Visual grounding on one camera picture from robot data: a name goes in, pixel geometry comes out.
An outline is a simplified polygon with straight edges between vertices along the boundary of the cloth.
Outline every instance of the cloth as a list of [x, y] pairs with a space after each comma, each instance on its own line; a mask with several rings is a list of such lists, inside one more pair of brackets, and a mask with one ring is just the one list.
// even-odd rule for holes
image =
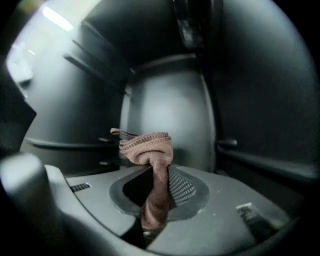
[[155, 132], [138, 136], [117, 128], [111, 134], [125, 137], [120, 140], [120, 153], [137, 165], [152, 165], [153, 188], [141, 207], [142, 228], [156, 230], [167, 222], [170, 209], [169, 175], [167, 167], [171, 164], [174, 153], [171, 138], [166, 132]]

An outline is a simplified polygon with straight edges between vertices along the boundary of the fluorescent light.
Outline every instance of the fluorescent light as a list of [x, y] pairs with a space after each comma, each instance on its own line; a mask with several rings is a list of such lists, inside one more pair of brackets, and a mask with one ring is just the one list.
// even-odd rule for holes
[[64, 17], [56, 13], [54, 10], [49, 7], [44, 7], [42, 11], [44, 17], [57, 24], [59, 27], [63, 28], [66, 31], [72, 30], [74, 26], [67, 21]]

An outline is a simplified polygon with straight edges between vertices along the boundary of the vent grille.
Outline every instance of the vent grille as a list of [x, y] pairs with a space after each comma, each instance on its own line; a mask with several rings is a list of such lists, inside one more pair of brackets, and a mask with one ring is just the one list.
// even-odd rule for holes
[[71, 186], [70, 189], [72, 190], [72, 192], [77, 192], [80, 190], [85, 190], [91, 188], [91, 185], [89, 183], [83, 183], [83, 184], [79, 184], [79, 185], [75, 185], [75, 186]]

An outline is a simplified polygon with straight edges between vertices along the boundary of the towel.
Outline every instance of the towel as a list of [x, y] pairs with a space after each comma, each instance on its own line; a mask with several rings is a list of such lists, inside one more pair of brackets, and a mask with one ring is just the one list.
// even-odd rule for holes
[[141, 207], [141, 225], [145, 230], [163, 228], [166, 225], [170, 209], [167, 167], [174, 157], [171, 138], [166, 132], [155, 132], [142, 136], [117, 128], [112, 128], [110, 132], [125, 138], [120, 140], [120, 153], [132, 163], [152, 165], [153, 188]]

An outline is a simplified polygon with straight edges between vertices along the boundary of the brown towel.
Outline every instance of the brown towel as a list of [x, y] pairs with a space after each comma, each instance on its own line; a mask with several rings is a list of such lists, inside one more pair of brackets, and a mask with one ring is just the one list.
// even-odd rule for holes
[[111, 134], [127, 138], [120, 141], [119, 148], [132, 163], [152, 165], [153, 189], [141, 207], [141, 224], [147, 230], [162, 228], [170, 207], [167, 167], [174, 157], [171, 138], [166, 132], [137, 136], [116, 128], [111, 129]]

